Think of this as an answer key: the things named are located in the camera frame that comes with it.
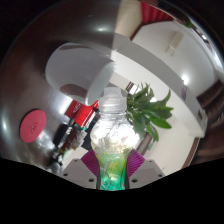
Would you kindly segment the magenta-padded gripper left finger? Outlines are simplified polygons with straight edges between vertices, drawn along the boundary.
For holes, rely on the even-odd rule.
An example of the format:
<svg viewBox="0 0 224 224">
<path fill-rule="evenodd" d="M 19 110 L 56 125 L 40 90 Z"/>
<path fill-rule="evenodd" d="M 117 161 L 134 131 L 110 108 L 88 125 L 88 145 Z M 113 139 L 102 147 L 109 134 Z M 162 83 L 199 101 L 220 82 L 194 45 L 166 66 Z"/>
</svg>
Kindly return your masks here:
<svg viewBox="0 0 224 224">
<path fill-rule="evenodd" d="M 99 187 L 100 168 L 93 150 L 81 159 L 72 159 L 60 173 L 60 176 L 78 186 L 97 189 Z"/>
</svg>

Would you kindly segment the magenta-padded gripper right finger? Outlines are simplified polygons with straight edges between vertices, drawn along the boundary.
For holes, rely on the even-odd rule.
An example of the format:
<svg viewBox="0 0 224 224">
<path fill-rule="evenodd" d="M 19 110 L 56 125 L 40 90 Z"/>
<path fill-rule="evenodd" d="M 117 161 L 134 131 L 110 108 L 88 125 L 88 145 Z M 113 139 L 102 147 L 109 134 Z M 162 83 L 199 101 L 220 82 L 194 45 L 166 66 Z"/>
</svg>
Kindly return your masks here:
<svg viewBox="0 0 224 224">
<path fill-rule="evenodd" d="M 135 189 L 163 178 L 165 174 L 152 159 L 146 160 L 139 152 L 132 150 L 126 165 L 126 188 Z"/>
</svg>

